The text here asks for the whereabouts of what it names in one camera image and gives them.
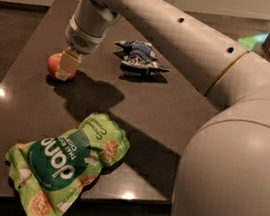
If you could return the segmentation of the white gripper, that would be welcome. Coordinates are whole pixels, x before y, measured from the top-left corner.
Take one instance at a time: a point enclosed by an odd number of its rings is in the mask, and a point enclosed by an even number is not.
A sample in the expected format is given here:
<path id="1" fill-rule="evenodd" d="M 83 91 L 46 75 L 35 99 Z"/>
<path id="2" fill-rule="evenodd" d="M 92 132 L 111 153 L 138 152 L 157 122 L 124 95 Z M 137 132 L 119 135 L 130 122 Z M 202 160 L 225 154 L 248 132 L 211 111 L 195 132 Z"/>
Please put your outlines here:
<path id="1" fill-rule="evenodd" d="M 55 72 L 55 76 L 60 81 L 70 79 L 81 63 L 81 55 L 92 54 L 103 41 L 103 36 L 90 36 L 85 33 L 76 24 L 75 18 L 69 20 L 69 25 L 66 27 L 65 40 L 71 49 L 65 49 L 62 52 L 60 62 Z"/>

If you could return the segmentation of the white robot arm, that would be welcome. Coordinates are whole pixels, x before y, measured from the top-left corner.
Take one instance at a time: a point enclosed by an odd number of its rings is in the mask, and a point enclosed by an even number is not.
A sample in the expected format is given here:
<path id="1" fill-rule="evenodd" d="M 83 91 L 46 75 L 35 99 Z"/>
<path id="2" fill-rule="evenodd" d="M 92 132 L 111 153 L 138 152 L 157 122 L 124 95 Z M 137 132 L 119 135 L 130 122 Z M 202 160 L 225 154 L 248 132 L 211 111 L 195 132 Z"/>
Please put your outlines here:
<path id="1" fill-rule="evenodd" d="M 121 17 L 219 110 L 184 149 L 171 216 L 270 216 L 270 63 L 162 0 L 81 0 L 67 40 L 92 53 Z"/>

